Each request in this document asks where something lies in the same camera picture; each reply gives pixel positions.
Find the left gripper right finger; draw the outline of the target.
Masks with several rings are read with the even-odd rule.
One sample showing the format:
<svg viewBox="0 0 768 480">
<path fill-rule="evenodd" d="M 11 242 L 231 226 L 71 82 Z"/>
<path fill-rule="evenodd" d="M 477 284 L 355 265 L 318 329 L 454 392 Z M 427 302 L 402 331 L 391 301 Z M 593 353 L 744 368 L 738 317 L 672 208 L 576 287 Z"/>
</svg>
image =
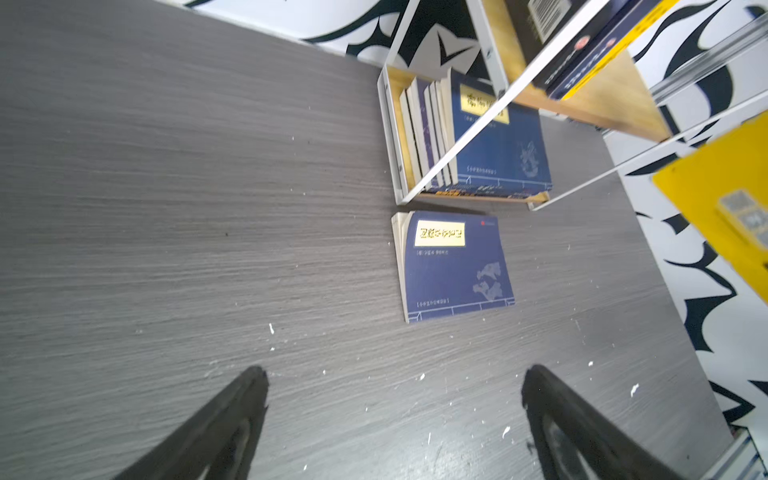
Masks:
<svg viewBox="0 0 768 480">
<path fill-rule="evenodd" d="M 522 405 L 546 479 L 678 479 L 547 367 L 524 377 Z"/>
</svg>

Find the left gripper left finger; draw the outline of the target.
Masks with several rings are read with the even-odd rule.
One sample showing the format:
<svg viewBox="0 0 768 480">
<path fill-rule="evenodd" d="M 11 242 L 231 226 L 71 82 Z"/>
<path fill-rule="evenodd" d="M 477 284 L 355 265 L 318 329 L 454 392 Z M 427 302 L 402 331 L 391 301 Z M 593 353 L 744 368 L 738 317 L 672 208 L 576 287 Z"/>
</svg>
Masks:
<svg viewBox="0 0 768 480">
<path fill-rule="evenodd" d="M 119 479 L 246 479 L 259 443 L 269 380 L 246 368 Z"/>
</svg>

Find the yellow book with figure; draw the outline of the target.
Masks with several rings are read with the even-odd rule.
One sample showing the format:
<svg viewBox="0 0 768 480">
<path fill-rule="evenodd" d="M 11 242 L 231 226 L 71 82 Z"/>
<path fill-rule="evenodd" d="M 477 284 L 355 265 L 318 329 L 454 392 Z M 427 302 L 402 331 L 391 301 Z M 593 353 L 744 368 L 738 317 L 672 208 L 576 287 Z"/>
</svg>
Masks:
<svg viewBox="0 0 768 480">
<path fill-rule="evenodd" d="M 637 1 L 637 5 L 625 19 L 626 27 L 630 30 L 602 57 L 594 56 L 589 62 L 581 64 L 581 68 L 562 81 L 547 96 L 553 100 L 571 98 L 621 51 L 627 48 L 637 37 L 659 20 L 667 11 L 677 4 L 677 1 Z"/>
</svg>

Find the wooden white bookshelf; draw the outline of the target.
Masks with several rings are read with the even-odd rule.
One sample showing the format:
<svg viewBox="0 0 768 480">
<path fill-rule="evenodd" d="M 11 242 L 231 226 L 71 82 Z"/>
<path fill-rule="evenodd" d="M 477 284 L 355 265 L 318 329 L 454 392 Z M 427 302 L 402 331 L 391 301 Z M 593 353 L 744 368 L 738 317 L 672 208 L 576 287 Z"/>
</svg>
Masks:
<svg viewBox="0 0 768 480">
<path fill-rule="evenodd" d="M 608 102 L 608 97 L 601 93 L 599 93 L 595 99 L 586 100 L 582 103 L 563 103 L 561 101 L 551 100 L 544 94 L 535 93 L 530 86 L 534 77 L 555 57 L 557 51 L 565 46 L 568 41 L 575 38 L 578 31 L 586 26 L 606 4 L 605 1 L 599 0 L 585 2 L 585 4 L 575 12 L 574 17 L 565 24 L 563 29 L 554 35 L 552 42 L 546 45 L 540 54 L 525 65 L 525 68 L 514 81 L 510 81 L 506 65 L 511 62 L 513 57 L 518 56 L 514 52 L 512 45 L 511 36 L 514 34 L 513 26 L 508 21 L 506 15 L 503 15 L 502 19 L 499 21 L 490 20 L 488 18 L 490 9 L 485 6 L 483 1 L 469 1 L 467 3 L 468 9 L 479 41 L 483 45 L 483 55 L 490 59 L 491 66 L 489 67 L 489 73 L 492 83 L 495 89 L 503 88 L 504 91 L 501 93 L 495 92 L 493 94 L 489 111 L 481 115 L 470 125 L 468 132 L 462 135 L 457 141 L 457 144 L 451 147 L 447 154 L 435 163 L 423 179 L 417 182 L 409 182 L 406 179 L 405 174 L 400 171 L 401 168 L 405 167 L 406 164 L 411 161 L 411 156 L 407 152 L 405 136 L 401 133 L 401 127 L 403 126 L 404 121 L 402 120 L 403 114 L 397 99 L 399 98 L 400 91 L 407 87 L 411 80 L 417 77 L 417 74 L 410 70 L 395 68 L 391 65 L 396 54 L 400 50 L 405 34 L 407 33 L 419 6 L 417 1 L 409 3 L 401 16 L 400 26 L 395 30 L 395 37 L 392 41 L 388 57 L 377 80 L 395 203 L 402 206 L 408 204 L 417 197 L 428 197 L 430 194 L 426 191 L 427 183 L 439 174 L 442 168 L 448 165 L 451 158 L 457 156 L 458 153 L 474 140 L 474 138 L 491 123 L 496 114 L 500 113 L 513 102 L 530 108 L 565 115 L 571 119 L 579 120 L 593 126 L 602 126 L 614 130 L 623 129 L 627 134 L 643 137 L 648 141 L 655 140 L 657 142 L 648 149 L 615 165 L 612 169 L 607 170 L 554 198 L 555 201 L 560 201 L 614 172 L 645 160 L 645 158 L 655 154 L 657 151 L 690 135 L 691 132 L 697 128 L 703 128 L 712 122 L 735 114 L 741 110 L 748 109 L 752 107 L 752 105 L 767 99 L 767 92 L 762 91 L 739 104 L 733 105 L 722 112 L 712 115 L 710 118 L 691 126 L 691 128 L 685 131 L 668 138 L 661 138 L 658 129 L 665 125 L 662 118 L 657 118 L 654 128 L 649 130 L 643 127 L 638 120 L 634 120 L 634 122 L 631 123 L 616 123 L 610 118 L 600 114 L 599 108 L 605 106 Z"/>
</svg>

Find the black book leaning upright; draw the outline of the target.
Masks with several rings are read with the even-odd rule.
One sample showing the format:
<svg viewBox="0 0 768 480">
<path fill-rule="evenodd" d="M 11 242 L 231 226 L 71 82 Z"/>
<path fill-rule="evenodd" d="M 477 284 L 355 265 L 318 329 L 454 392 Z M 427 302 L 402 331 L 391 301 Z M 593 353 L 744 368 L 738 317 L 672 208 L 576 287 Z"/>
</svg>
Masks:
<svg viewBox="0 0 768 480">
<path fill-rule="evenodd" d="M 525 60 L 530 63 L 581 9 L 584 0 L 506 0 Z"/>
</svg>

